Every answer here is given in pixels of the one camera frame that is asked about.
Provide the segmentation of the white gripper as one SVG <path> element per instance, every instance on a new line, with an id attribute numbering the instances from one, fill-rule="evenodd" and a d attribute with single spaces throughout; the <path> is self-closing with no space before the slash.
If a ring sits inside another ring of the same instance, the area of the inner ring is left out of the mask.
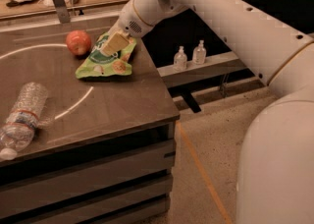
<path id="1" fill-rule="evenodd" d="M 130 36 L 144 37 L 152 30 L 153 26 L 144 22 L 138 14 L 134 0 L 130 0 L 121 10 L 119 18 L 109 29 L 109 33 L 99 37 L 103 41 L 100 51 L 105 56 L 111 56 L 130 44 Z"/>

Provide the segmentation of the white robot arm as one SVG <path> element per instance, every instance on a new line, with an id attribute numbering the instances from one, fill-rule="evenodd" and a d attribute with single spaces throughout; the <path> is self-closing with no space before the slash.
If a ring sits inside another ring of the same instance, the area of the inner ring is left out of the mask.
<path id="1" fill-rule="evenodd" d="M 236 184 L 236 224 L 314 224 L 314 40 L 242 0 L 130 0 L 103 50 L 113 54 L 192 10 L 277 101 L 251 123 Z"/>

